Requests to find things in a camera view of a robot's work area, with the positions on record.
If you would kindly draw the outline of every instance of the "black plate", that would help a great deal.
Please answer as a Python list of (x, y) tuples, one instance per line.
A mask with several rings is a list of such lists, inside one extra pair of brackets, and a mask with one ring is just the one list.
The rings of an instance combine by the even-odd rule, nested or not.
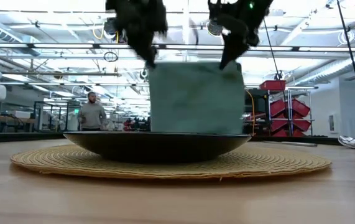
[(78, 146), (123, 162), (198, 162), (214, 159), (250, 140), (249, 135), (135, 133), (112, 131), (67, 132)]

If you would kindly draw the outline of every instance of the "wooden table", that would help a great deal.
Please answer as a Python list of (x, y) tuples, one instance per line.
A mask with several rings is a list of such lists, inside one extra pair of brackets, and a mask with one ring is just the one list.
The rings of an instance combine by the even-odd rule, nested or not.
[(0, 223), (355, 224), (355, 150), (294, 147), (332, 170), (272, 180), (140, 182), (44, 175), (11, 166), (15, 152), (67, 140), (0, 143)]

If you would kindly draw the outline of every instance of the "green towel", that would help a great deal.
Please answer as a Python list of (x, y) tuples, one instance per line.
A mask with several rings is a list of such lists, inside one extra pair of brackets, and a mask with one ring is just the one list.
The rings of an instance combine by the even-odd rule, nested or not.
[(245, 90), (231, 62), (159, 63), (149, 73), (154, 132), (242, 134)]

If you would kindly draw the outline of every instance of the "man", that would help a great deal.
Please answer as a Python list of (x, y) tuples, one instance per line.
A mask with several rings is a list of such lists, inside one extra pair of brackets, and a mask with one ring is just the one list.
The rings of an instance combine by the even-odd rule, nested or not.
[(79, 111), (79, 122), (82, 131), (100, 131), (104, 129), (107, 116), (104, 108), (96, 103), (96, 93), (88, 93), (88, 102)]

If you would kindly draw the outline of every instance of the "woven placemat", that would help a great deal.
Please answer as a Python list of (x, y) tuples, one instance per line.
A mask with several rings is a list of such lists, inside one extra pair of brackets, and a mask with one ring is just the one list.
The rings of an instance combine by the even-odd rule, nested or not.
[(261, 177), (307, 173), (331, 165), (327, 159), (304, 152), (248, 145), (212, 161), (190, 164), (153, 165), (109, 161), (76, 145), (22, 152), (13, 155), (11, 161), (41, 173), (120, 179)]

